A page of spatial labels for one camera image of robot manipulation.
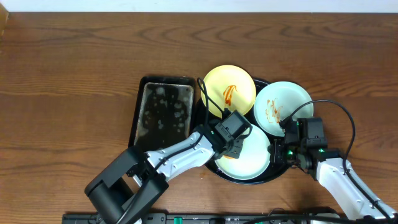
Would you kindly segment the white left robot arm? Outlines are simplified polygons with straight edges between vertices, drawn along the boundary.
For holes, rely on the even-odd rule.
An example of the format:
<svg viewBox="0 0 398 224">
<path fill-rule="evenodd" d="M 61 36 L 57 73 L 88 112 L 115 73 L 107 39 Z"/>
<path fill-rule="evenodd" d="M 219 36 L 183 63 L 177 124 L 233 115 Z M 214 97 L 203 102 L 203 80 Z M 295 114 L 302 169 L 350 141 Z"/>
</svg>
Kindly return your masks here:
<svg viewBox="0 0 398 224">
<path fill-rule="evenodd" d="M 85 188 L 105 223 L 135 223 L 168 189 L 168 182 L 228 148 L 246 128 L 197 126 L 185 140 L 157 151 L 123 151 Z"/>
</svg>

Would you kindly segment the light blue plate front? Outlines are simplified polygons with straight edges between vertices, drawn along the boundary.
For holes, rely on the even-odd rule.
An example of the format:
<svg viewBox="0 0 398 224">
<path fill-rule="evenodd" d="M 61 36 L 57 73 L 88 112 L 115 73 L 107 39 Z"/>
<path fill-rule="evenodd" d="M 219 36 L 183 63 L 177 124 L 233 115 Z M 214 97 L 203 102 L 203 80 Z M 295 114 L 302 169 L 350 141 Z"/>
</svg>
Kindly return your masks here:
<svg viewBox="0 0 398 224">
<path fill-rule="evenodd" d="M 238 159 L 223 156 L 215 161 L 222 173 L 238 180 L 249 180 L 261 175 L 270 164 L 267 148 L 270 140 L 257 126 L 252 126 L 250 135 L 243 140 Z"/>
</svg>

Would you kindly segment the light blue plate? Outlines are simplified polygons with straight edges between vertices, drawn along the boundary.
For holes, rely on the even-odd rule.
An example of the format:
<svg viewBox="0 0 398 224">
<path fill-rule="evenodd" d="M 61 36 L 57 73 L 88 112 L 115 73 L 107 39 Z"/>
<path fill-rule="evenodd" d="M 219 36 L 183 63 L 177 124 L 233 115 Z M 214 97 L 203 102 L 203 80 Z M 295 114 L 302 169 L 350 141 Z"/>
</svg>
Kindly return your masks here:
<svg viewBox="0 0 398 224">
<path fill-rule="evenodd" d="M 308 92 L 292 82 L 275 82 L 265 86 L 256 96 L 254 118 L 266 133 L 284 137 L 280 122 L 299 106 L 312 101 Z"/>
<path fill-rule="evenodd" d="M 238 180 L 249 180 L 261 175 L 270 164 L 267 148 L 270 140 L 257 126 L 252 126 L 250 135 L 243 140 L 238 159 L 223 156 L 215 161 L 222 173 Z"/>
</svg>

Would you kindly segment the black round tray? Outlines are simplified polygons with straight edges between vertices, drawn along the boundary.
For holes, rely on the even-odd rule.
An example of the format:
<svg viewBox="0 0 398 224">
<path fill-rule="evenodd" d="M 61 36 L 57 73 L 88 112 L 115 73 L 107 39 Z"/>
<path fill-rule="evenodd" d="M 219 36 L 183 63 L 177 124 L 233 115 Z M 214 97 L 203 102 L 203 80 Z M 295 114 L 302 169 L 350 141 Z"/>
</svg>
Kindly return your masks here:
<svg viewBox="0 0 398 224">
<path fill-rule="evenodd" d="M 272 82 L 269 82 L 269 81 L 261 79 L 261 78 L 253 78 L 253 81 L 254 81 L 254 84 L 256 87 L 256 93 L 259 93 L 264 87 L 266 87 L 267 85 L 270 85 L 272 83 Z M 195 128 L 199 124 L 204 123 L 205 113 L 206 113 L 206 108 L 205 108 L 205 105 L 202 102 L 202 100 L 198 100 L 198 102 L 193 107 L 193 109 L 194 110 L 193 110 L 192 119 L 191 119 L 191 121 L 192 121 L 191 129 Z M 258 125 L 258 122 L 255 119 L 253 108 L 248 113 L 246 113 L 246 115 L 244 115 L 244 116 L 250 123 L 252 123 L 253 126 L 255 125 L 258 128 L 260 128 L 260 126 Z M 214 119 L 220 120 L 221 118 L 210 113 L 209 121 L 214 120 Z M 283 138 L 283 137 L 278 137 L 278 136 L 273 136 L 271 134 L 268 134 L 264 130 L 262 130 L 262 132 L 267 135 L 267 137 L 269 138 L 271 143 L 273 143 L 275 139 Z M 271 163 L 270 165 L 268 165 L 268 168 L 264 172 L 262 172 L 259 176 L 248 179 L 248 180 L 239 180 L 235 177 L 229 177 L 225 173 L 223 173 L 221 171 L 221 169 L 218 168 L 218 166 L 216 165 L 214 160 L 210 160 L 209 162 L 207 162 L 205 164 L 205 166 L 210 171 L 212 171 L 212 173 L 216 174 L 218 177 L 221 177 L 224 180 L 230 181 L 235 184 L 244 184 L 244 185 L 257 185 L 257 184 L 264 184 L 266 182 L 270 182 L 270 181 L 280 177 L 281 175 L 283 175 L 291 167 L 291 165 L 288 165 L 288 164 Z"/>
</svg>

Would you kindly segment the black rectangular soapy tray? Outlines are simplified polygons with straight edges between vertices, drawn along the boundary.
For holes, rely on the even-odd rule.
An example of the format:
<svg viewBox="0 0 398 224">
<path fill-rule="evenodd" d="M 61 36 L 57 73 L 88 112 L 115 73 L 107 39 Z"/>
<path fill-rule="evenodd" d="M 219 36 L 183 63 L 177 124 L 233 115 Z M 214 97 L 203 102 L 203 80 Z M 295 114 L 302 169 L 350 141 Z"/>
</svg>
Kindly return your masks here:
<svg viewBox="0 0 398 224">
<path fill-rule="evenodd" d="M 193 78 L 141 78 L 128 146 L 156 151 L 185 140 L 191 131 L 194 102 Z"/>
</svg>

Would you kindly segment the yellow plate with ketchup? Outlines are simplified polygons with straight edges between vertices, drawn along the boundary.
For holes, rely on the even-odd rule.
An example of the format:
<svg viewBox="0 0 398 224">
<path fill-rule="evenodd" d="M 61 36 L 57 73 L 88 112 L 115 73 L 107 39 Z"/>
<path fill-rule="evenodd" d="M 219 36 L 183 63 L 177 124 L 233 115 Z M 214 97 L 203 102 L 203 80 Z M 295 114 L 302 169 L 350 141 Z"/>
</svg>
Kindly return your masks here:
<svg viewBox="0 0 398 224">
<path fill-rule="evenodd" d="M 245 115 L 254 106 L 256 87 L 252 77 L 244 69 L 234 65 L 221 65 L 204 77 L 211 114 L 221 118 L 227 108 Z"/>
</svg>

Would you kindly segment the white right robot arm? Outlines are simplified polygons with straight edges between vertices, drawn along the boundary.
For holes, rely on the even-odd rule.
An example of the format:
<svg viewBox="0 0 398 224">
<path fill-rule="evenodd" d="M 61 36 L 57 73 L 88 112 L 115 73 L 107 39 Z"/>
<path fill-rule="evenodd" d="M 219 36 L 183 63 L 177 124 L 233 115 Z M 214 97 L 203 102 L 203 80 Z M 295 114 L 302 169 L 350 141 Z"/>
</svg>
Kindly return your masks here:
<svg viewBox="0 0 398 224">
<path fill-rule="evenodd" d="M 394 222 L 397 210 L 386 205 L 355 173 L 338 149 L 305 140 L 285 143 L 275 140 L 269 147 L 272 164 L 296 166 L 327 189 L 350 220 Z"/>
</svg>

